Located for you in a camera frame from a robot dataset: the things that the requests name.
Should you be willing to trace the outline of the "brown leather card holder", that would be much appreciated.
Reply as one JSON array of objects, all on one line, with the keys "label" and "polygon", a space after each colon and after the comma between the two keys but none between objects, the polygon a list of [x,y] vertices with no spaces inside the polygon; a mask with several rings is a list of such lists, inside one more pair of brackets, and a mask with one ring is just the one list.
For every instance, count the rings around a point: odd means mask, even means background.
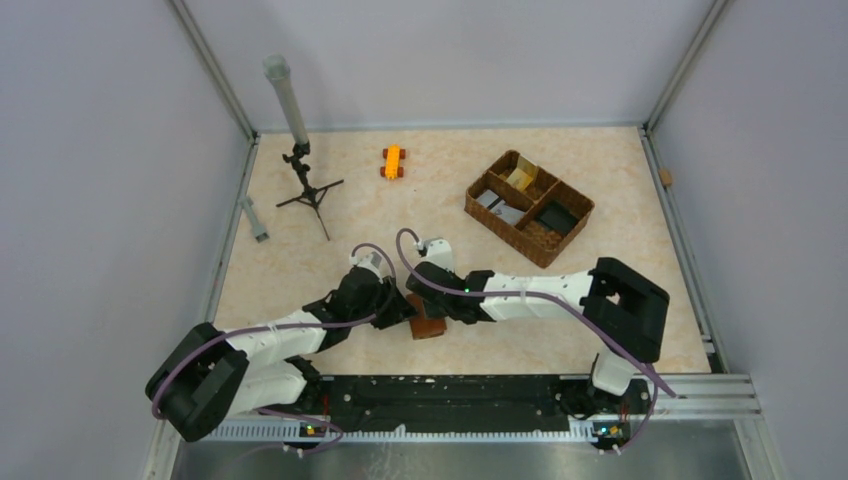
[{"label": "brown leather card holder", "polygon": [[406,300],[416,309],[416,314],[408,321],[413,340],[431,339],[446,333],[445,318],[430,316],[420,296],[409,293],[406,295]]}]

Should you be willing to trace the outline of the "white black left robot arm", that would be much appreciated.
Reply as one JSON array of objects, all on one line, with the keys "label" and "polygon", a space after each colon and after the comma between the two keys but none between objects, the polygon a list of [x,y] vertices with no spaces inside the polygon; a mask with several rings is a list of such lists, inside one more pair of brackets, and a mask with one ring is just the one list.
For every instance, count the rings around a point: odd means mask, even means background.
[{"label": "white black left robot arm", "polygon": [[308,413],[321,397],[308,355],[345,341],[356,326],[386,329],[416,313],[392,277],[354,267],[325,297],[283,318],[233,330],[194,326],[149,379],[145,394],[155,417],[189,442],[260,407],[288,405]]}]

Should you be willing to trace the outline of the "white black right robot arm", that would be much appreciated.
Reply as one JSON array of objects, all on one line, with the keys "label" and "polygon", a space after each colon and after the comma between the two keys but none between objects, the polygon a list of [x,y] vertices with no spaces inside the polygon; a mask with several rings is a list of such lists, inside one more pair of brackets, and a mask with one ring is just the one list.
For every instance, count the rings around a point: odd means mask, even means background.
[{"label": "white black right robot arm", "polygon": [[603,346],[586,385],[589,404],[612,412],[641,373],[670,393],[656,372],[670,303],[669,294],[623,262],[601,257],[586,271],[554,276],[515,276],[477,270],[461,278],[433,260],[411,270],[407,288],[442,313],[465,323],[508,320],[576,320]]}]

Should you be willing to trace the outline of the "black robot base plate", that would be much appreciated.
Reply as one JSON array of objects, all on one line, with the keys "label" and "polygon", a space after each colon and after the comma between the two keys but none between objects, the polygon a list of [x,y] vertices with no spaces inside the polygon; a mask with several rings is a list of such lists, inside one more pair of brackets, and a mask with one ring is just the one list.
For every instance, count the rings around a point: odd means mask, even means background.
[{"label": "black robot base plate", "polygon": [[271,410],[324,417],[344,432],[564,432],[579,420],[647,412],[646,381],[615,396],[586,376],[337,375],[308,383],[292,404]]}]

